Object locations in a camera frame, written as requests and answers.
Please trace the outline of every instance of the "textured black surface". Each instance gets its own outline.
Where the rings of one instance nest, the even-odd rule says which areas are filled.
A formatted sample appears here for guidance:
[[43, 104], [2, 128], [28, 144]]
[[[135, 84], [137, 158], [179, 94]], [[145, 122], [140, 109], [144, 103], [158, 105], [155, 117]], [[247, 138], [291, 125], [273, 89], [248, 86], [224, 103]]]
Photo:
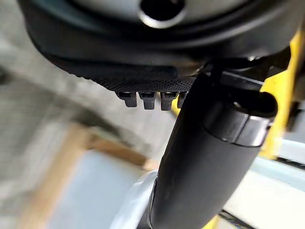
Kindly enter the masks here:
[[118, 92], [180, 92], [189, 91], [195, 78], [177, 80], [111, 80], [92, 79], [110, 91]]

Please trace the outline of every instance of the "light blue surface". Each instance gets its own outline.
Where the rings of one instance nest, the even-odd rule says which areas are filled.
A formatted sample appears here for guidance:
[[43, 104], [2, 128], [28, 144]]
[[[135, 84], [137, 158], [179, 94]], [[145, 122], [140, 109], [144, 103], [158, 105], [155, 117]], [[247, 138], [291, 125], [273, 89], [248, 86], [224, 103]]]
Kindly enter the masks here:
[[277, 179], [305, 192], [305, 171], [276, 161], [257, 157], [251, 170], [263, 176]]
[[64, 191], [49, 229], [108, 229], [126, 194], [143, 171], [97, 152], [88, 152]]

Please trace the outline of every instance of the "black rubber cover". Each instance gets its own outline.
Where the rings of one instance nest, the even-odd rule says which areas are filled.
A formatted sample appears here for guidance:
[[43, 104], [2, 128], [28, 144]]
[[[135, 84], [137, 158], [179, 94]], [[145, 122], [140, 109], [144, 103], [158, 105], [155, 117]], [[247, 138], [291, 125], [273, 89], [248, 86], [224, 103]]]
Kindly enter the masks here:
[[156, 30], [95, 15], [69, 0], [18, 2], [40, 52], [139, 65], [270, 55], [288, 46], [304, 12], [302, 0], [252, 0], [229, 14]]
[[[216, 135], [212, 133], [213, 129], [210, 129], [211, 133], [206, 130], [204, 120], [207, 116], [211, 118], [210, 110], [220, 94], [211, 86], [209, 79], [201, 75], [184, 101], [162, 158], [151, 199], [149, 220], [153, 229], [202, 228], [221, 211], [259, 152], [263, 137], [259, 146], [244, 147], [237, 145], [238, 139], [234, 143], [227, 138], [221, 140], [218, 130]], [[225, 96], [225, 99], [231, 98], [231, 95]], [[250, 97], [245, 97], [243, 101], [248, 99], [246, 110], [253, 108], [259, 111], [253, 113], [257, 117], [272, 120], [277, 112], [276, 100], [271, 95], [265, 98], [258, 100], [261, 106]], [[236, 132], [234, 122], [221, 122], [228, 125], [228, 128], [222, 129], [224, 135]], [[261, 130], [265, 134], [267, 129], [264, 126]]]

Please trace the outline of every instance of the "black clamp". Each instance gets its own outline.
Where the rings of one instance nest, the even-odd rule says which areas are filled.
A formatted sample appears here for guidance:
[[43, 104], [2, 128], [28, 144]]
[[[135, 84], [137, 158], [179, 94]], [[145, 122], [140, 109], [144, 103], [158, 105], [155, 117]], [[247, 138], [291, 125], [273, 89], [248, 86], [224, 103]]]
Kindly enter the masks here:
[[115, 94], [125, 101], [126, 107], [137, 107], [137, 95], [135, 92], [115, 92]]
[[276, 113], [277, 102], [271, 94], [240, 90], [209, 107], [203, 125], [225, 142], [257, 147], [263, 143]]
[[177, 107], [179, 109], [182, 108], [183, 102], [185, 101], [185, 98], [187, 96], [188, 92], [180, 92], [178, 96], [178, 102], [177, 102]]
[[259, 91], [265, 79], [288, 68], [290, 47], [267, 57], [218, 59], [208, 63], [203, 70], [222, 85]]
[[156, 99], [156, 94], [156, 92], [139, 92], [139, 96], [143, 100], [145, 110], [154, 109], [154, 101]]
[[160, 92], [161, 95], [161, 110], [170, 111], [172, 102], [178, 96], [178, 92]]

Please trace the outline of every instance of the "yellow metal bar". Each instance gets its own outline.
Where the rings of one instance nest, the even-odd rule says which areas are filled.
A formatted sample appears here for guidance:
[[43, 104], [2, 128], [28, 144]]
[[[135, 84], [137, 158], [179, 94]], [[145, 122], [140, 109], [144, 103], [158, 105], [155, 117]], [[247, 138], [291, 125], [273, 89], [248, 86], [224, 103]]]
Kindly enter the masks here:
[[205, 225], [205, 226], [203, 227], [203, 229], [216, 229], [218, 219], [219, 219], [219, 218], [218, 218], [217, 216], [215, 216], [213, 219], [211, 219], [210, 222], [208, 222], [207, 225]]
[[265, 80], [261, 89], [262, 92], [271, 93], [277, 100], [278, 113], [273, 126], [265, 140], [259, 156], [267, 159], [275, 159], [279, 148], [282, 145], [282, 137], [290, 112], [290, 103], [295, 82], [297, 63], [300, 56], [302, 34], [298, 32], [293, 38], [291, 47], [291, 60], [286, 71], [272, 76]]

